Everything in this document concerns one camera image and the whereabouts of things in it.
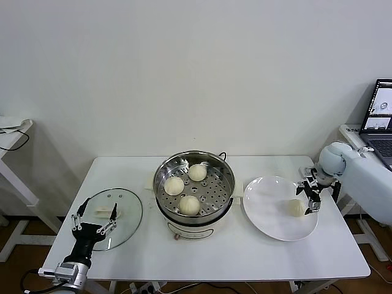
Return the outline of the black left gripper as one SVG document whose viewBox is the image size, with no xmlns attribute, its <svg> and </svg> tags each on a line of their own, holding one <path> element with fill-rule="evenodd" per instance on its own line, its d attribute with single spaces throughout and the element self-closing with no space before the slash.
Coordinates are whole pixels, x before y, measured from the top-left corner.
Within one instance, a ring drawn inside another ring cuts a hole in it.
<svg viewBox="0 0 392 294">
<path fill-rule="evenodd" d="M 81 217 L 84 215 L 88 202 L 91 197 L 88 197 L 77 209 L 77 212 L 71 215 L 73 223 L 72 232 L 75 238 L 75 244 L 70 255 L 66 256 L 63 262 L 76 262 L 84 265 L 91 264 L 92 251 L 96 243 L 105 239 L 105 235 L 109 234 L 116 228 L 116 219 L 118 216 L 117 206 L 115 203 L 108 223 L 101 226 L 97 224 L 81 223 Z"/>
</svg>

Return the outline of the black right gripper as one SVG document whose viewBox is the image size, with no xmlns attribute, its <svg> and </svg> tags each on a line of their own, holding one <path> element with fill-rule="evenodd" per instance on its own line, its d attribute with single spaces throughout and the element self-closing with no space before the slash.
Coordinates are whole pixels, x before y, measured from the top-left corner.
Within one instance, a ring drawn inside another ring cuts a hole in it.
<svg viewBox="0 0 392 294">
<path fill-rule="evenodd" d="M 320 183 L 317 178 L 311 176 L 305 176 L 303 181 L 297 182 L 295 195 L 299 195 L 305 192 L 308 199 L 308 207 L 305 211 L 305 215 L 317 213 L 321 206 L 321 198 L 319 194 L 322 190 L 328 188 L 329 184 Z"/>
</svg>

